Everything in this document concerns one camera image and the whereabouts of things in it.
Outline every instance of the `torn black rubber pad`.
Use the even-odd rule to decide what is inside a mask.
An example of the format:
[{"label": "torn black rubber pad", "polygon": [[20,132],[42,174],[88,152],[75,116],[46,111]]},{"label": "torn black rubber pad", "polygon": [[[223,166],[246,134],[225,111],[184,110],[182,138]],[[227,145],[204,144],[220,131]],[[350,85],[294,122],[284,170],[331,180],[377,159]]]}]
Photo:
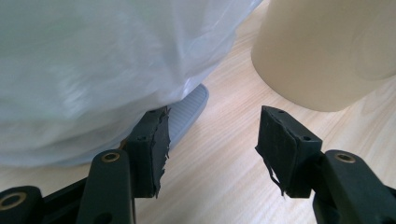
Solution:
[{"label": "torn black rubber pad", "polygon": [[308,198],[306,164],[317,161],[322,141],[283,110],[262,107],[257,152],[271,178],[291,198]]},{"label": "torn black rubber pad", "polygon": [[169,152],[168,118],[167,107],[147,112],[126,141],[134,198],[158,196]]}]

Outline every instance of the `beige cup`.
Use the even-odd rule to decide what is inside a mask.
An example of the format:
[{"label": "beige cup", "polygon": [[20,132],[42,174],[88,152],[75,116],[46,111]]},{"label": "beige cup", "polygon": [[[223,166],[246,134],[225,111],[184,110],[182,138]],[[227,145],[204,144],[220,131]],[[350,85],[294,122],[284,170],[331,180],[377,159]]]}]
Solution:
[{"label": "beige cup", "polygon": [[396,74],[396,1],[273,0],[251,56],[285,98],[341,110]]}]

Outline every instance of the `tabletop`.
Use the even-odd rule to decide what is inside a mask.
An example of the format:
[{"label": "tabletop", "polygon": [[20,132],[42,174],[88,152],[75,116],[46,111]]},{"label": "tabletop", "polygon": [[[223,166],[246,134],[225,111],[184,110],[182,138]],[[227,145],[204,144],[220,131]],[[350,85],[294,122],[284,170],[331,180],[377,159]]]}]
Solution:
[{"label": "tabletop", "polygon": [[[298,106],[257,75],[250,52],[267,2],[237,29],[233,49],[204,81],[207,106],[170,152],[158,199],[136,199],[137,223],[316,223],[310,199],[281,196],[255,150],[262,105],[287,111],[323,140],[363,158],[396,188],[396,78],[339,112]],[[0,167],[0,191],[33,185],[48,195],[87,176],[69,168]]]}]

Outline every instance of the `wooden table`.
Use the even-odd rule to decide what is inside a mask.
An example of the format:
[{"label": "wooden table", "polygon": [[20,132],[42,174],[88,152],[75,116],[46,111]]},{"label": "wooden table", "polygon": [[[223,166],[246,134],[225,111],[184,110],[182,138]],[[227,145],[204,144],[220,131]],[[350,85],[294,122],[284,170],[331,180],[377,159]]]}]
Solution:
[{"label": "wooden table", "polygon": [[[266,2],[239,27],[232,52],[204,82],[209,101],[170,152],[158,199],[137,199],[137,220],[147,223],[316,223],[311,199],[282,197],[254,147],[260,111],[288,111],[323,140],[323,151],[361,156],[396,188],[396,78],[349,108],[323,113],[289,102],[257,75],[250,49]],[[88,173],[90,166],[0,167],[0,191],[33,185],[48,195]]]}]

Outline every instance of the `light wood surface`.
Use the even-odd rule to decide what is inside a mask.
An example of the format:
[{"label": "light wood surface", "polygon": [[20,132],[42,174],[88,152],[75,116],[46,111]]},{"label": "light wood surface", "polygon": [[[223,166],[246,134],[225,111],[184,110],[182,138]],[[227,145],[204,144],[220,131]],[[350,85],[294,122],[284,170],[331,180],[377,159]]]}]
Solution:
[{"label": "light wood surface", "polygon": [[[232,52],[205,80],[206,109],[170,152],[159,198],[136,200],[139,224],[316,223],[312,197],[282,197],[254,149],[262,105],[288,111],[323,140],[323,151],[359,155],[396,188],[396,78],[339,112],[316,112],[285,100],[260,79],[250,60],[265,5],[239,27]],[[0,167],[0,191],[33,185],[48,195],[85,177],[89,168]]]}]

